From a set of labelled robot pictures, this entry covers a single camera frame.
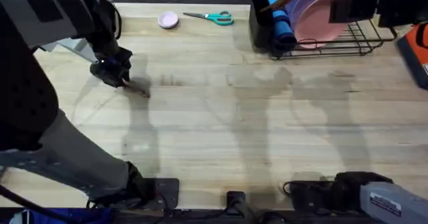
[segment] teal scissors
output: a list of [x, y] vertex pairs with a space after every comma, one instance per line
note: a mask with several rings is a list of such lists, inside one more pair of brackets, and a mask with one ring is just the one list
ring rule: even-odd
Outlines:
[[183, 14], [191, 17], [199, 17], [201, 19], [211, 20], [214, 23], [221, 26], [231, 25], [233, 23], [232, 15], [228, 11], [222, 11], [221, 13], [206, 13], [206, 14], [183, 13]]

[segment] white sticker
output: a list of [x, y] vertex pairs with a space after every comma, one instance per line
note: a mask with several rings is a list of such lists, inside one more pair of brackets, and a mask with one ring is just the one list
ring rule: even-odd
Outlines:
[[428, 74], [428, 64], [423, 64], [423, 69], [425, 70], [425, 73]]
[[394, 215], [401, 216], [401, 204], [379, 194], [370, 192], [370, 202], [385, 211], [388, 211]]

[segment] wooden table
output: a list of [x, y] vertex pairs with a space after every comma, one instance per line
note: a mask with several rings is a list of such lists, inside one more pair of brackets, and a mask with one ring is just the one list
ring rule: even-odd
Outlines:
[[[117, 4], [120, 45], [151, 98], [114, 89], [64, 50], [36, 56], [60, 106], [88, 137], [147, 177], [177, 177], [180, 207], [224, 205], [228, 190], [260, 207], [290, 207], [284, 181], [374, 171], [428, 198], [428, 93], [414, 85], [395, 46], [365, 57], [275, 62], [251, 49], [247, 5]], [[221, 27], [181, 16], [230, 11]], [[11, 169], [3, 184], [48, 207], [83, 207], [84, 194]], [[3, 199], [1, 206], [13, 205]]]

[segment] dish rack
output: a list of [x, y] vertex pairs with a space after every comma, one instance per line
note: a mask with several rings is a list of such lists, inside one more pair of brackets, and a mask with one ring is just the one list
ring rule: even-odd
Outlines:
[[[272, 58], [281, 60], [288, 58], [319, 57], [319, 56], [364, 56], [372, 53], [384, 42], [393, 41], [397, 38], [397, 32], [393, 28], [379, 29], [372, 20], [357, 21], [349, 23], [348, 27], [333, 41], [316, 41], [305, 39], [293, 50], [280, 55], [271, 55]], [[326, 43], [326, 45], [312, 49], [301, 45], [315, 45]]]

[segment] gray device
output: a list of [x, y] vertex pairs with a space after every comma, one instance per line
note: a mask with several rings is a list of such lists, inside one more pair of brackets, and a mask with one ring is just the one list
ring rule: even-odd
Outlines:
[[361, 209], [388, 224], [428, 223], [428, 201], [392, 183], [361, 186]]

